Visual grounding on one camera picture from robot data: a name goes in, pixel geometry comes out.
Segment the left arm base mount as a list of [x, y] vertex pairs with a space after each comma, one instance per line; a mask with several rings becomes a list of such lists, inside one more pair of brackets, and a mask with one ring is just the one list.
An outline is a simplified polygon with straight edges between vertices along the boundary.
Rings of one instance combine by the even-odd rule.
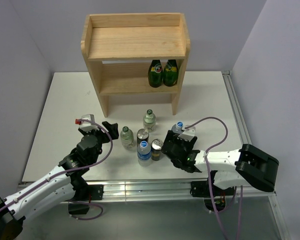
[[[104, 185], [88, 184], [85, 189], [81, 189], [74, 197], [67, 200], [67, 210], [69, 216], [77, 221], [91, 221], [101, 217], [104, 213], [104, 208], [96, 201], [103, 199]], [[90, 208], [98, 208], [99, 213], [93, 217], [82, 217], [86, 215]]]

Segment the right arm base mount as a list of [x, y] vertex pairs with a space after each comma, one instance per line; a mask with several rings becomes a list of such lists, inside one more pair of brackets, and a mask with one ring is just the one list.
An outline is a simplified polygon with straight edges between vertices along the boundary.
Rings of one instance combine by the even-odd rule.
[[[203, 198], [207, 210], [214, 212], [208, 181], [192, 181], [190, 187], [190, 195], [194, 198]], [[212, 185], [212, 193], [216, 209], [219, 213], [222, 213], [234, 203], [237, 188], [220, 189]]]

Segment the blue label water bottle front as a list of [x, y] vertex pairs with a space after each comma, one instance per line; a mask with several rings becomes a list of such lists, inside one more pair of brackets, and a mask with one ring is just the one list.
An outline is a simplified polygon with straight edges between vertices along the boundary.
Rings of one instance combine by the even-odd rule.
[[148, 144], [147, 141], [143, 140], [137, 147], [137, 158], [138, 163], [142, 167], [147, 167], [151, 164], [151, 146]]

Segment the blue label water bottle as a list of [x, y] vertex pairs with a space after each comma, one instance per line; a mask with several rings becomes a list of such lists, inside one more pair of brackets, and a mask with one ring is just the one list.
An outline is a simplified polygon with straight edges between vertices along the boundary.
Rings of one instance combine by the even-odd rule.
[[175, 123], [172, 127], [171, 127], [171, 131], [173, 133], [173, 135], [175, 136], [179, 136], [182, 132], [182, 127], [185, 126], [184, 123], [182, 121], [178, 121], [177, 123]]
[[147, 167], [151, 164], [151, 146], [148, 144], [147, 141], [143, 140], [137, 147], [137, 158], [138, 163], [142, 167]]

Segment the black soda can front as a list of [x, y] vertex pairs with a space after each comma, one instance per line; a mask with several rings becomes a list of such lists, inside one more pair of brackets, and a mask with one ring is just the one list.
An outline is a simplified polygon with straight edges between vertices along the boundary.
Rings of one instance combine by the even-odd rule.
[[151, 159], [153, 161], [159, 161], [161, 158], [163, 147], [163, 141], [156, 138], [151, 142]]

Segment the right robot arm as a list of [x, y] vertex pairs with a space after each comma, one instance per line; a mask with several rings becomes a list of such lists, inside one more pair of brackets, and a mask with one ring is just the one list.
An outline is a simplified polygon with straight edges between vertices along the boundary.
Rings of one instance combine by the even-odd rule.
[[162, 146], [174, 167], [187, 173], [215, 172], [206, 183], [212, 195], [222, 190], [250, 185], [267, 193], [275, 190], [279, 161], [251, 144], [230, 151], [206, 152], [194, 150], [197, 141], [194, 130], [190, 133], [167, 132]]

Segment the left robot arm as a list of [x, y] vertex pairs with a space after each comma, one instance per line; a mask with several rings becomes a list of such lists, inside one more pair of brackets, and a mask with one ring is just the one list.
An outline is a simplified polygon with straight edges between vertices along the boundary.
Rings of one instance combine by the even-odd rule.
[[0, 197], [0, 240], [13, 240], [23, 230], [23, 222], [55, 205], [88, 193], [83, 175], [99, 165], [103, 144], [119, 138], [118, 124], [107, 121], [97, 124], [89, 118], [76, 119], [80, 142], [49, 173], [28, 187], [7, 197]]

